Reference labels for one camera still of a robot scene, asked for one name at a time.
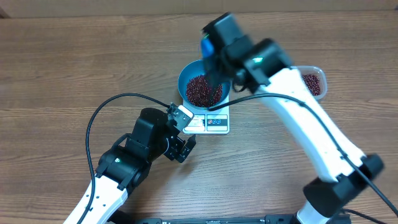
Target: blue bowl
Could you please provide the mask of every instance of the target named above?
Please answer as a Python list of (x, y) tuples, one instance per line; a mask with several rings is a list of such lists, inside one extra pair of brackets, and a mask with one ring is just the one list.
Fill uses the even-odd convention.
[[(192, 106), (195, 109), (198, 110), (206, 110), (207, 108), (204, 107), (198, 107), (195, 105), (192, 105), (191, 102), (188, 101), (188, 98), (185, 94), (187, 91), (187, 84), (188, 82), (195, 77), (198, 77), (200, 75), (205, 74), (205, 69), (203, 68), (203, 62), (201, 60), (197, 60), (194, 62), (191, 62), (188, 64), (180, 73), (180, 76), (178, 78), (178, 92), (180, 92), (181, 97), (189, 103), (190, 106)], [(222, 101), (225, 100), (225, 98), (229, 94), (229, 90), (231, 89), (231, 84), (230, 83), (223, 83), (223, 95), (221, 96), (220, 101), (216, 104), (220, 104)]]

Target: bean pile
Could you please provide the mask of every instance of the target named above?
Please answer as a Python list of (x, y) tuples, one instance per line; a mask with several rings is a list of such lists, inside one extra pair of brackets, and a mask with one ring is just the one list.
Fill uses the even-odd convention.
[(313, 96), (321, 95), (319, 78), (316, 75), (303, 75), (303, 80)]
[(223, 87), (218, 85), (213, 96), (210, 96), (211, 88), (208, 86), (205, 76), (200, 75), (189, 80), (185, 94), (191, 104), (199, 107), (211, 107), (220, 101)]

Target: green led light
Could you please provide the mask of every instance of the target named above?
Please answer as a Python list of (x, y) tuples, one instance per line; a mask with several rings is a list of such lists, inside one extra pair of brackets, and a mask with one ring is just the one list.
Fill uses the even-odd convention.
[(253, 58), (253, 61), (254, 61), (254, 63), (260, 63), (260, 62), (262, 62), (262, 59), (264, 59), (264, 58), (262, 58), (262, 57)]

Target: wooden table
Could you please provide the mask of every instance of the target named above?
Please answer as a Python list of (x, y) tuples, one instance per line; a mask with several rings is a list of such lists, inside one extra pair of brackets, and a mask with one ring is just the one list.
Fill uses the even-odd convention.
[[(217, 16), (1, 19), (0, 223), (62, 223), (90, 181), (84, 139), (95, 108), (124, 92), (180, 103), (177, 77), (200, 58), (200, 29)], [(237, 17), (254, 40), (272, 37), (297, 65), (324, 69), (322, 106), (364, 152), (383, 158), (376, 183), (398, 205), (398, 13)], [(160, 108), (125, 98), (101, 111), (90, 138), (95, 164), (148, 106)], [(303, 150), (257, 101), (230, 110), (228, 135), (197, 137), (183, 164), (157, 159), (122, 210), (137, 218), (296, 212), (316, 177)], [(347, 207), (397, 221), (369, 189)]]

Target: plastic container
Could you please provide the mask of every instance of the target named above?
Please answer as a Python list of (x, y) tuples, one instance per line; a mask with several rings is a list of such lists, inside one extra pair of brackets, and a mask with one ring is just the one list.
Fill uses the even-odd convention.
[[(188, 98), (185, 94), (187, 91), (187, 84), (188, 82), (195, 77), (198, 77), (200, 75), (205, 74), (205, 69), (203, 67), (203, 62), (202, 60), (196, 60), (194, 62), (189, 63), (180, 73), (180, 76), (178, 78), (178, 92), (180, 93), (181, 97), (193, 108), (198, 109), (198, 110), (207, 110), (207, 108), (204, 107), (198, 107), (194, 106), (188, 101)], [(225, 98), (229, 94), (229, 90), (231, 89), (231, 84), (230, 83), (223, 83), (223, 94), (221, 96), (221, 99), (216, 105), (219, 105), (221, 102), (225, 100)]]
[(312, 65), (297, 65), (295, 66), (302, 75), (316, 75), (319, 78), (319, 86), (321, 88), (321, 94), (313, 96), (316, 100), (321, 100), (328, 91), (328, 84), (326, 82), (326, 75), (322, 69)]

